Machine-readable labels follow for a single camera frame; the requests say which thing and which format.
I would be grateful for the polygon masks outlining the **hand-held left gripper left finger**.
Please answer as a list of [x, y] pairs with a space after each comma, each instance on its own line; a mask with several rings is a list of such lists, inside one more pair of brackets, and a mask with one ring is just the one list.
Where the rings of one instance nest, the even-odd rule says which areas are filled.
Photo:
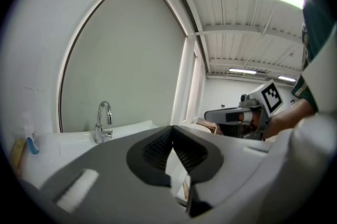
[[96, 145], [50, 176], [41, 192], [68, 223], [187, 222], [165, 172], [171, 131], [160, 127]]

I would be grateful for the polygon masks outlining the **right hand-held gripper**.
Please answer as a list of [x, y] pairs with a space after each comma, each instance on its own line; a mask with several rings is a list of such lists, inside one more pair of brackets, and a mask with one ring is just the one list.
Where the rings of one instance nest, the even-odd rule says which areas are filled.
[[[234, 138], [265, 140], [263, 135], [266, 132], [271, 117], [283, 104], [281, 95], [274, 81], [260, 85], [255, 90], [247, 94], [242, 94], [237, 107], [210, 110], [204, 113], [204, 118], [213, 123], [217, 123], [222, 135]], [[261, 119], [258, 128], [253, 129], [249, 124], [252, 121], [252, 112], [260, 111]]]

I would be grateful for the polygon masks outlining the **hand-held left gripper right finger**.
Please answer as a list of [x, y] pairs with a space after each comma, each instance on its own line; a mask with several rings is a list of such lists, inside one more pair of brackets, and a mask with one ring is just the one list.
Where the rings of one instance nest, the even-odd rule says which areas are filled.
[[171, 132], [173, 148], [191, 177], [183, 218], [271, 218], [266, 176], [271, 144], [219, 136], [183, 126]]

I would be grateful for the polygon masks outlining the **person's right forearm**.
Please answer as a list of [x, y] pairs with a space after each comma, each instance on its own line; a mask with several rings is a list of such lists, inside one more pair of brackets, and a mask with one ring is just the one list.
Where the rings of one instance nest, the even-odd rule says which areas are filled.
[[292, 107], [271, 117], [263, 139], [269, 139], [279, 132], [294, 128], [303, 118], [315, 115], [316, 109], [305, 99], [299, 99]]

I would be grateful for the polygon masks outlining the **person's right hand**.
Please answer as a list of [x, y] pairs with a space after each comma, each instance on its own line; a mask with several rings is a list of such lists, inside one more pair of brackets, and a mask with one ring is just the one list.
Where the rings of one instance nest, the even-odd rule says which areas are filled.
[[239, 114], [239, 121], [243, 124], [249, 124], [253, 129], [256, 129], [260, 125], [261, 112], [260, 111], [248, 111]]

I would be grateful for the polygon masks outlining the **cardboard box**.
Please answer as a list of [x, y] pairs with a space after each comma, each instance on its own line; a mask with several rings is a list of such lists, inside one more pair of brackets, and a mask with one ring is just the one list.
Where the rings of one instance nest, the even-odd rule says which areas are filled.
[[210, 130], [211, 133], [217, 134], [217, 125], [215, 123], [209, 122], [203, 118], [198, 118], [196, 124], [201, 125]]

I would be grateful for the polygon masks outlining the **narrow grey window blind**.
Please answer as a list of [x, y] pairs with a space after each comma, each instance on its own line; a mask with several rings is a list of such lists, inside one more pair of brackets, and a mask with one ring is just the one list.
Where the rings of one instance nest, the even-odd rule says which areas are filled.
[[185, 113], [184, 113], [184, 121], [187, 119], [188, 109], [189, 109], [189, 102], [190, 102], [190, 95], [191, 95], [191, 89], [193, 84], [193, 76], [194, 76], [194, 70], [195, 70], [195, 62], [197, 59], [197, 55], [195, 52], [193, 52], [192, 57], [192, 65], [191, 65], [191, 71], [190, 71], [190, 77], [189, 77], [189, 83], [188, 83], [188, 91], [187, 91], [187, 98], [186, 98], [186, 107], [185, 107]]

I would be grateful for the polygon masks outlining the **ceiling tube light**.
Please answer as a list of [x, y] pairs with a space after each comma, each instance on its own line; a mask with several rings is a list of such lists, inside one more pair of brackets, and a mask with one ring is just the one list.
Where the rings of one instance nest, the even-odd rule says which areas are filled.
[[236, 69], [236, 68], [229, 68], [229, 72], [243, 73], [243, 74], [250, 74], [250, 75], [255, 75], [256, 74], [256, 71], [254, 71], [254, 70]]
[[291, 78], [291, 77], [282, 76], [282, 75], [278, 76], [277, 78], [279, 80], [286, 81], [286, 82], [291, 82], [291, 83], [295, 83], [296, 82], [296, 79]]

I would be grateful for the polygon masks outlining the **chrome faucet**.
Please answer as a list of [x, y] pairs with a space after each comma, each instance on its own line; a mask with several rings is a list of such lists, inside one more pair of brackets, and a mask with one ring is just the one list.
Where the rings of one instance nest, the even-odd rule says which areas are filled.
[[96, 144], [100, 144], [100, 143], [103, 143], [105, 141], [112, 139], [113, 131], [107, 131], [107, 130], [104, 131], [102, 128], [101, 119], [102, 119], [104, 109], [106, 111], [107, 124], [108, 125], [112, 124], [111, 106], [107, 101], [102, 101], [98, 106], [97, 121], [96, 121], [95, 129], [94, 129], [94, 132], [95, 132], [94, 140]]

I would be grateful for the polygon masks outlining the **white vanity washbasin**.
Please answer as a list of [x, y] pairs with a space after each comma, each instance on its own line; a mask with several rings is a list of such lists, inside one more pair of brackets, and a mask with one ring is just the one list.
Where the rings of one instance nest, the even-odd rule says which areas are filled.
[[40, 189], [56, 171], [97, 146], [94, 132], [38, 133], [35, 136], [38, 154], [26, 146], [20, 165], [19, 184]]

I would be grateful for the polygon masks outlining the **large grey window blind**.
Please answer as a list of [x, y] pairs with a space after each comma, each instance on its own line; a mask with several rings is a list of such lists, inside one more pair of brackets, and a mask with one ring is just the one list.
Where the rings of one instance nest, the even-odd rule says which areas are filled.
[[67, 60], [62, 132], [92, 131], [107, 101], [112, 127], [171, 121], [185, 34], [165, 0], [105, 0]]

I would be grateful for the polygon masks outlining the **white bottle blue end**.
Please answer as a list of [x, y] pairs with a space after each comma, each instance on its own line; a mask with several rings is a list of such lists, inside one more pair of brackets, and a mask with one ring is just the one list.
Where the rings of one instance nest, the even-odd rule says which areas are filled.
[[27, 111], [23, 112], [23, 132], [25, 134], [28, 149], [31, 154], [39, 154], [39, 148], [36, 143], [34, 122], [31, 114]]

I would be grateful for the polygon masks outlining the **green striped sweatshirt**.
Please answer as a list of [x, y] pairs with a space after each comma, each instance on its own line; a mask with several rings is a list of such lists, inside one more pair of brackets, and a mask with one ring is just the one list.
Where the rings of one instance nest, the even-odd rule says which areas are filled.
[[337, 109], [337, 20], [327, 0], [305, 0], [301, 74], [291, 93], [316, 113]]

